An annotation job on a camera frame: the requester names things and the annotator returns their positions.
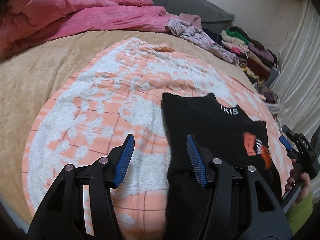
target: green clothing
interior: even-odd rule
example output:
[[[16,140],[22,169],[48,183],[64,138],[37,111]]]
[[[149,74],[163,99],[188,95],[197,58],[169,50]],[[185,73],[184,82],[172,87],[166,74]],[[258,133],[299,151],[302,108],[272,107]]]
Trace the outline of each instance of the green clothing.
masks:
[[[235,38],[238,38],[238,39],[244,41],[244,43],[245,43],[246,45],[248,45],[249,42],[250,42],[250,41],[248,41],[244,36],[242,36],[239,32],[237,32],[237,31],[233,31],[233,32],[232,32],[232,31],[230,31],[230,30],[226,30],[226,32],[227,32],[227,34],[228,34],[229,36],[235,37]]]
[[[286,213],[292,233],[295,235],[312,213],[312,192]]]

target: beige bedsheet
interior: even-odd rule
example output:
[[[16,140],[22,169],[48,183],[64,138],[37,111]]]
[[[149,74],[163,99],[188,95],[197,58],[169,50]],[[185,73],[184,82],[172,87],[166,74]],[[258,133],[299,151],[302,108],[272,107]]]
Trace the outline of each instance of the beige bedsheet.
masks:
[[[130,37],[199,57],[254,91],[242,70],[180,38],[164,33],[95,31],[49,41],[0,63],[0,192],[17,214],[32,216],[22,189],[21,164],[31,126],[45,102],[94,55]]]

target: pink blanket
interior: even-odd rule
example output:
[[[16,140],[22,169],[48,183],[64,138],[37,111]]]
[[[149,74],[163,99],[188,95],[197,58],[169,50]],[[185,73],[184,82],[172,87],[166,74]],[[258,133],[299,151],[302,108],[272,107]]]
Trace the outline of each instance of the pink blanket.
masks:
[[[85,31],[166,32],[172,15],[152,0],[9,0],[0,14],[0,57]]]

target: gray pillow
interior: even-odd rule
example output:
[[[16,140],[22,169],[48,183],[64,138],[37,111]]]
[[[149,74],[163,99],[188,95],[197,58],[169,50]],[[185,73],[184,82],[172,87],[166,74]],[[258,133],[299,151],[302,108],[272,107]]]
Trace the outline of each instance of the gray pillow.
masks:
[[[154,5],[161,5],[168,13],[179,15],[180,13],[197,14],[201,17],[202,28],[213,33],[221,33],[234,21],[235,16],[222,10],[207,0],[153,0]]]

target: orange and white blanket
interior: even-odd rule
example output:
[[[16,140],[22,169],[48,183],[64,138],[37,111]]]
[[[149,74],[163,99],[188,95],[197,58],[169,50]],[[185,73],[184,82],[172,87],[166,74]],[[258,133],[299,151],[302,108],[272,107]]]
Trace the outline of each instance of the orange and white blanket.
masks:
[[[164,92],[185,97],[214,93],[222,105],[239,105],[252,120],[266,121],[269,151],[284,188],[292,166],[278,140],[278,127],[258,94],[167,44],[131,38],[98,53],[73,74],[36,118],[23,158],[24,193],[31,213],[64,165],[90,165],[132,133],[135,150],[123,184],[111,192],[113,204],[127,239],[160,239],[170,163],[161,111]],[[85,188],[85,222],[92,234],[88,199]]]

